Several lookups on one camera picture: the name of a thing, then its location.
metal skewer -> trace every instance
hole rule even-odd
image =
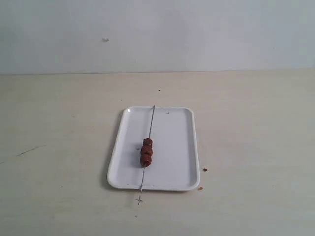
[[[153,112],[152,112],[152,118],[151,118],[151,125],[150,125],[150,131],[149,131],[149,138],[151,137],[151,129],[152,129],[152,122],[153,122],[153,115],[154,115],[154,110],[156,109],[156,106],[153,106]],[[142,181],[141,181],[141,187],[140,187],[140,194],[139,194],[139,199],[138,199],[138,205],[140,205],[141,200],[141,193],[142,193],[142,187],[143,187],[143,179],[144,179],[144,172],[146,170],[146,166],[143,167],[143,173],[142,173]]]

tray rim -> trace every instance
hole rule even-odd
[[[116,152],[117,146],[118,146],[118,139],[121,135],[121,128],[122,128],[122,120],[124,120],[126,114],[128,113],[128,110],[132,108],[151,108],[152,106],[130,106],[124,109],[123,115],[120,120],[119,128],[117,131],[117,136],[115,139],[115,144],[113,148],[113,152],[111,155],[110,163],[108,165],[107,170],[107,181],[108,183],[118,189],[140,189],[140,186],[137,185],[124,185],[124,184],[116,184],[114,181],[111,180],[111,172],[112,172],[112,165],[113,165],[113,155]],[[199,156],[198,156],[198,146],[197,146],[197,135],[196,135],[196,128],[195,128],[195,118],[194,118],[194,112],[188,108],[188,107],[165,107],[165,106],[156,106],[157,108],[169,108],[169,109],[185,109],[188,110],[191,114],[191,122],[192,122],[192,129],[193,129],[193,144],[195,146],[195,164],[196,164],[196,173],[197,173],[197,180],[194,184],[187,188],[172,188],[172,189],[161,189],[161,188],[151,188],[151,187],[144,187],[144,190],[157,190],[157,191],[179,191],[179,192],[186,192],[195,189],[200,184],[200,169],[199,169]]]

beige table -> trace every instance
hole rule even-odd
[[[203,190],[106,181],[129,106],[195,112]],[[315,234],[315,70],[1,76],[3,236]]]

